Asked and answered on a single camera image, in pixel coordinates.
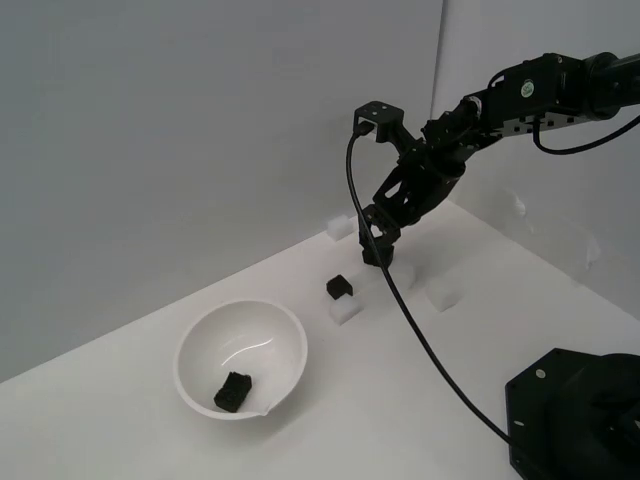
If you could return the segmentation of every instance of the black cable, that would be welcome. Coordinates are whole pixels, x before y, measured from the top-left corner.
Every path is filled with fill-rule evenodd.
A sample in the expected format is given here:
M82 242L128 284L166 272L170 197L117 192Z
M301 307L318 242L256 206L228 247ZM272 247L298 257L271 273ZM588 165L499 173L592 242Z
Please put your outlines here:
M505 432L503 432L500 429L500 427L498 427L495 423L493 423L489 417L487 417L484 413L482 413L482 411L478 407L476 407L474 405L474 403L469 399L469 397L467 397L467 395L462 391L462 389L458 386L458 384L451 377L451 375L449 375L449 372L447 372L447 370L445 369L444 365L442 365L442 362L440 362L440 359L438 358L436 353L431 348L431 345L429 344L429 342L425 338L424 334L420 330L420 327L418 327L418 324L414 320L413 315L411 315L411 312L409 311L409 308L407 307L407 304L405 303L404 299L402 298L402 295L400 294L400 291L398 290L398 287L396 287L396 284L393 281L393 278L391 277L391 274L389 273L389 269L385 266L384 262L382 261L382 256L380 255L380 252L378 251L378 247L376 246L376 242L374 240L373 233L371 232L371 228L369 228L369 224L368 224L368 222L366 220L364 212L362 211L362 206L360 205L360 200L358 199L358 194L356 193L356 187L355 187L355 185L353 183L353 171L352 171L352 168L351 168L351 157L353 155L353 146L355 145L356 140L361 135L366 135L366 133L368 133L367 132L368 126L365 124L365 122L360 124L359 127L360 127L359 131L353 134L353 136L349 140L349 145L347 146L347 183L349 185L349 193L351 195L351 200L353 201L353 206L355 207L356 212L358 214L358 219L360 220L360 224L365 227L365 235L367 237L367 241L369 242L369 245L371 246L371 250L373 250L373 254L374 254L375 258L376 258L376 261L377 261L378 265L380 266L380 268L382 270L382 274L384 275L384 279L387 281L387 285L389 286L389 289L391 290L391 293L393 294L394 298L396 299L396 302L398 303L398 306L400 307L400 310L402 310L402 313L404 314L405 318L407 319L407 322L409 323L409 326L413 330L413 333L415 333L416 337L418 337L418 341L420 342L420 344L422 345L424 350L427 352L427 355L429 356L429 358L431 359L431 361L435 365L436 369L438 370L440 375L442 375L442 377L447 382L447 384L451 387L451 389L455 392L455 394L458 396L458 398L460 398L460 400L462 400L462 403L464 403L465 406L469 410L471 410L471 412L476 417L478 417L480 419L480 421L482 423L484 423L493 433L495 433L507 445L509 445L515 451L517 451L518 454L523 458L523 460L525 460L529 465L531 465L535 470L537 470L537 472L539 474L541 474L543 478L545 478L547 480L552 480L552 477L549 474L544 472L541 469L541 467L537 466L533 461L531 461L529 459L529 456L522 450L522 448L520 448L518 446L518 444L509 435L507 435Z
M591 150L593 148L604 145L605 143L610 142L611 140L615 140L621 135L624 135L632 128L640 125L640 115L627 123L624 127L616 130L613 133L610 133L606 137L601 138L600 140L596 140L595 142L587 143L586 145L580 145L579 147L573 148L565 148L562 150L554 150L552 148L547 148L542 143L540 143L540 120L537 119L533 124L533 143L542 150L544 153L548 153L550 155L573 155L574 153L582 153L587 150Z

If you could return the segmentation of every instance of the black block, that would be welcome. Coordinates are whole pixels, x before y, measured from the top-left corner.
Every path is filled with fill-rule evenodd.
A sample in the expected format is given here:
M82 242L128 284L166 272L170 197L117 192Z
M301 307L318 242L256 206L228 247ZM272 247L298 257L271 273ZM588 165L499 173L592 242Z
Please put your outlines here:
M236 413L251 390L251 377L231 372L213 401L221 409Z
M353 297L353 286L342 275L338 275L327 282L327 293L334 300L339 299L344 294L349 294Z

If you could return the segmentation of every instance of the bowl rim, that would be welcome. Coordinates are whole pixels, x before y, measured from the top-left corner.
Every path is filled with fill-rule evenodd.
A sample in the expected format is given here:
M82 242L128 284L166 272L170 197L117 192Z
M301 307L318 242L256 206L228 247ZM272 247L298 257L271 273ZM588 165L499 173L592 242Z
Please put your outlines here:
M300 340L302 342L302 357L298 364L295 377L291 382L289 389L285 391L282 395L280 395L280 398L276 398L276 400L271 404L271 406L269 407L269 411L275 408L280 402L282 402L285 398L287 398L287 396L293 391L293 389L296 387L296 385L300 381L300 377L302 376L302 373L304 372L305 366L307 364L307 355L309 350L309 346L307 343L307 334L304 331L304 328L302 326L302 323L300 322L300 319L296 316L295 313L293 313L287 307L281 305L280 303L274 302L272 300L263 299L263 298L236 298L236 299L228 300L221 304L216 305L212 309L201 314L197 318L197 320L194 321L191 324L191 326L189 326L189 328L187 328L185 333L182 335L180 342L178 343L178 349L176 350L176 353L173 357L173 383L176 389L178 390L178 393L180 394L180 396L182 397L182 399L185 401L187 405L189 405L196 412L209 418L217 418L219 420L242 420L245 418L263 416L258 412L237 412L237 413L216 412L215 410L210 410L206 407L203 407L198 402L196 402L193 398L191 398L191 395L187 393L184 386L182 385L182 380L180 380L180 373L179 373L180 354L182 353L182 348L184 347L184 343L186 342L187 338L189 337L193 329L196 327L196 325L198 325L202 320L204 320L206 317L216 312L217 310L220 310L234 303L245 303L245 302L263 303L283 311L287 315L287 317L289 317L289 320L291 320L294 326L296 327L298 331L298 335L300 336Z

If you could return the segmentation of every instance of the white bowl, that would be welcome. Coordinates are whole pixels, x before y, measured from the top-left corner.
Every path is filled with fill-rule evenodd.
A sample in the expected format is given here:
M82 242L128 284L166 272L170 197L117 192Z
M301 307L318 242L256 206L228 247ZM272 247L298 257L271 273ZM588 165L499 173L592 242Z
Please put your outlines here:
M266 415L293 390L307 363L307 336L288 309L264 300L216 307L185 333L173 364L178 393L196 412L221 420ZM213 398L229 372L251 375L237 413Z

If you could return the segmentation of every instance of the white foam block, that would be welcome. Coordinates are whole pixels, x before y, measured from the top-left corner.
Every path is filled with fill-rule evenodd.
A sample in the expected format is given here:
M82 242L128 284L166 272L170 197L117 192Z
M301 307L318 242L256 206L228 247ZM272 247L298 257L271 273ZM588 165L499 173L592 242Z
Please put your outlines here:
M437 278L427 282L425 293L433 307L439 312L453 307L461 298L460 292L454 285Z
M416 283L416 268L410 263L394 260L389 267L391 278L400 290L409 290Z
M329 235L334 242L343 239L352 232L353 223L346 215L341 215L327 222L327 235Z
M362 305L358 300L351 295L343 295L331 304L329 314L338 325L342 325L361 310Z

